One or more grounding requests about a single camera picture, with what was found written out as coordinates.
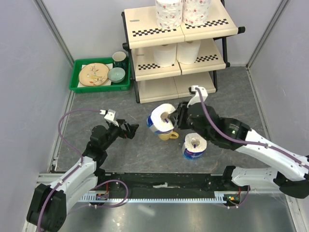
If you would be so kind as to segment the blue paper towel roll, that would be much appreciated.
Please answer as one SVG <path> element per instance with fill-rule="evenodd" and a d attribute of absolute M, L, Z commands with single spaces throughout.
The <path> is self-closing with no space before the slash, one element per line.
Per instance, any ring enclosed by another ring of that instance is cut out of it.
<path fill-rule="evenodd" d="M 176 108 L 169 103 L 161 104 L 156 107 L 147 117 L 147 127 L 155 134 L 164 134 L 172 131 L 174 125 L 168 115 L 173 113 Z"/>
<path fill-rule="evenodd" d="M 207 149 L 207 141 L 197 133 L 186 135 L 183 145 L 182 154 L 185 158 L 195 160 L 200 158 Z"/>

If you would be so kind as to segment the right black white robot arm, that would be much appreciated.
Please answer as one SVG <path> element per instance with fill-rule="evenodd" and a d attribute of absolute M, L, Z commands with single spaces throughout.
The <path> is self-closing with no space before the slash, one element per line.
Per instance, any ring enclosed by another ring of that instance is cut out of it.
<path fill-rule="evenodd" d="M 220 117 L 213 107 L 200 102 L 188 105 L 185 101 L 168 115 L 172 124 L 180 129 L 191 129 L 212 144 L 249 155 L 270 168 L 244 170 L 227 166 L 221 178 L 222 187 L 233 190 L 236 186 L 277 186 L 291 197 L 304 199 L 309 195 L 309 158 L 297 155 L 267 140 L 247 124 Z"/>

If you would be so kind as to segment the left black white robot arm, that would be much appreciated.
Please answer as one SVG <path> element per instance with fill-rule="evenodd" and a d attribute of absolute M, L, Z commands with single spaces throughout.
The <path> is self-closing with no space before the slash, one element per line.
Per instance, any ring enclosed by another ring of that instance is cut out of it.
<path fill-rule="evenodd" d="M 106 178 L 99 173 L 107 158 L 106 150 L 117 138 L 133 139 L 139 127 L 124 119 L 108 126 L 98 125 L 92 129 L 82 157 L 59 179 L 35 188 L 26 220 L 39 231 L 59 231 L 68 212 L 88 191 L 105 187 Z"/>

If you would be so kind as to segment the floral white paper towel roll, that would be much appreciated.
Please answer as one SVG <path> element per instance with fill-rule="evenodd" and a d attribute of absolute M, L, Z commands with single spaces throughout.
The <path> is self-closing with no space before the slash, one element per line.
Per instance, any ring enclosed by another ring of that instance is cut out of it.
<path fill-rule="evenodd" d="M 201 26 L 206 23 L 211 0 L 184 0 L 183 22 L 191 26 Z"/>

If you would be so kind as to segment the plain white paper towel roll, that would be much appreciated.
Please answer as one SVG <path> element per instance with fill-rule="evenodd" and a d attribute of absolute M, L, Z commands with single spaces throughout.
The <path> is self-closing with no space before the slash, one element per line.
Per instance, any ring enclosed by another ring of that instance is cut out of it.
<path fill-rule="evenodd" d="M 154 61 L 160 67 L 172 66 L 176 61 L 177 45 L 165 44 L 153 48 Z"/>
<path fill-rule="evenodd" d="M 190 65 L 196 61 L 201 40 L 177 43 L 176 59 L 179 63 Z"/>

